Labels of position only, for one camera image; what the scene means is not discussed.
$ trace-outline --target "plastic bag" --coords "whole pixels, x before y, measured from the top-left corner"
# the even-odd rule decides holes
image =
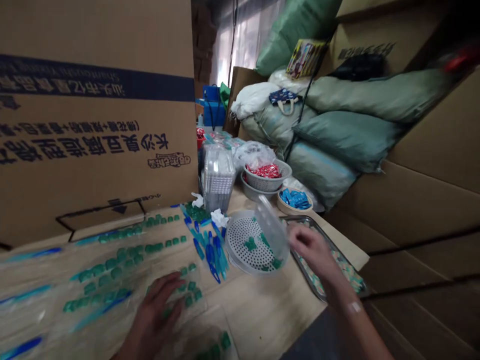
[[[269,95],[278,90],[280,88],[271,82],[259,82],[245,86],[236,96],[230,110],[237,119],[243,120],[270,104]]]
[[[272,74],[268,78],[268,82],[298,94],[302,90],[305,90],[306,88],[308,88],[310,77],[292,79],[287,74],[287,69],[281,68],[279,70],[272,72]]]
[[[235,151],[233,162],[237,172],[248,165],[253,171],[265,165],[270,165],[276,159],[274,151],[268,146],[257,142],[247,141]]]

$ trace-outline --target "sack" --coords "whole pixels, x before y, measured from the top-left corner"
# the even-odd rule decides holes
[[[360,82],[323,76],[311,85],[305,103],[320,113],[343,110],[415,123],[451,86],[452,77],[438,69]]]
[[[348,111],[325,112],[293,127],[299,138],[363,173],[381,172],[381,162],[405,130],[405,125]]]
[[[276,156],[283,160],[285,152],[294,137],[292,127],[299,121],[301,103],[293,106],[291,115],[284,115],[277,106],[268,105],[263,111],[256,112],[253,116],[241,122],[243,129],[254,139],[264,144],[277,147]],[[284,105],[285,111],[291,111],[290,105]],[[304,106],[301,121],[317,116],[317,112]]]
[[[288,164],[293,176],[315,193],[327,211],[333,208],[359,175],[336,157],[305,141],[293,145]]]
[[[243,120],[253,113],[263,110],[270,103],[270,94],[278,90],[280,88],[271,82],[259,82],[245,86],[231,104],[230,111],[236,115],[237,119]]]
[[[287,1],[273,23],[266,44],[261,49],[255,70],[270,76],[286,68],[299,39],[326,39],[335,29],[335,16],[342,0]]]

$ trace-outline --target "blue stripe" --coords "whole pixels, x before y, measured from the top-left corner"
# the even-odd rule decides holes
[[[0,93],[195,102],[191,77],[0,54]]]

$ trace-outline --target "clear plastic bag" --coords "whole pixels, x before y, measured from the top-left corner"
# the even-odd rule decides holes
[[[258,141],[247,141],[237,148],[233,161],[237,172],[242,171],[245,165],[255,171],[272,164],[276,158],[274,151],[267,145]]]

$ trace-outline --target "white bag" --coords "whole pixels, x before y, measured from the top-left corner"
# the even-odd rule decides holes
[[[245,86],[231,104],[230,111],[236,115],[238,120],[243,120],[267,107],[270,104],[269,95],[278,90],[280,87],[271,82],[259,82]]]

